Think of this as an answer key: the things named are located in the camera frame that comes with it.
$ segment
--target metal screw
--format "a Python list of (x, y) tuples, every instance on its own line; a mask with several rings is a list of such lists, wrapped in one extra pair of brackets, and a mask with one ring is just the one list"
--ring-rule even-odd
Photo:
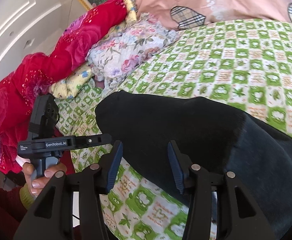
[(199, 171), (200, 170), (200, 166), (198, 164), (193, 164), (191, 166), (191, 168), (194, 170), (194, 171)]
[(98, 170), (99, 169), (99, 164), (98, 163), (94, 163), (94, 164), (90, 165), (90, 168), (92, 170)]
[(57, 178), (61, 178), (63, 175), (64, 175), (64, 172), (63, 171), (57, 171), (56, 174), (55, 174), (55, 176)]
[(227, 172), (226, 175), (231, 179), (235, 178), (235, 173), (233, 173), (232, 171)]

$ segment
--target hand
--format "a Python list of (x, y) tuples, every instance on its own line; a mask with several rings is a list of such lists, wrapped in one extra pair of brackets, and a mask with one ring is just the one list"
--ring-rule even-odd
[(62, 164), (58, 163), (57, 165), (54, 165), (44, 171), (44, 177), (39, 178), (39, 179), (34, 179), (33, 182), (31, 183), (31, 174), (34, 172), (35, 167), (30, 164), (30, 163), (25, 163), (22, 166), (22, 171), (25, 175), (26, 183), (28, 186), (28, 190), (31, 195), (33, 196), (38, 196), (42, 189), (47, 185), (48, 181), (52, 178), (52, 176), (57, 172), (57, 171), (67, 171), (67, 167)]

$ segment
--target floral pillow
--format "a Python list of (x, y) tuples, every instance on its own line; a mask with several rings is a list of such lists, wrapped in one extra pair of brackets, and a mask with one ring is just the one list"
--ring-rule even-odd
[(105, 80), (102, 96), (108, 95), (140, 63), (178, 39), (176, 31), (169, 31), (150, 14), (127, 28), (121, 37), (112, 37), (95, 44), (87, 55), (98, 81)]

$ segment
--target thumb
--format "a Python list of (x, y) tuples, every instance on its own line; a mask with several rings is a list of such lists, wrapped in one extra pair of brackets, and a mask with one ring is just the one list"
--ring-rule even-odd
[(22, 171), (25, 174), (25, 176), (31, 176), (34, 170), (35, 170), (35, 167), (31, 163), (26, 162), (22, 166)]

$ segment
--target red rose pattern fabric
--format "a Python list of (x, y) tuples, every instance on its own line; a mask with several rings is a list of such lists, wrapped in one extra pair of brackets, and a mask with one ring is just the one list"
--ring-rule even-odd
[(27, 55), (18, 68), (0, 82), (0, 170), (20, 172), (17, 144), (25, 140), (33, 103), (48, 87), (66, 78), (85, 62), (89, 49), (126, 17), (122, 0), (108, 0), (74, 21), (54, 51)]

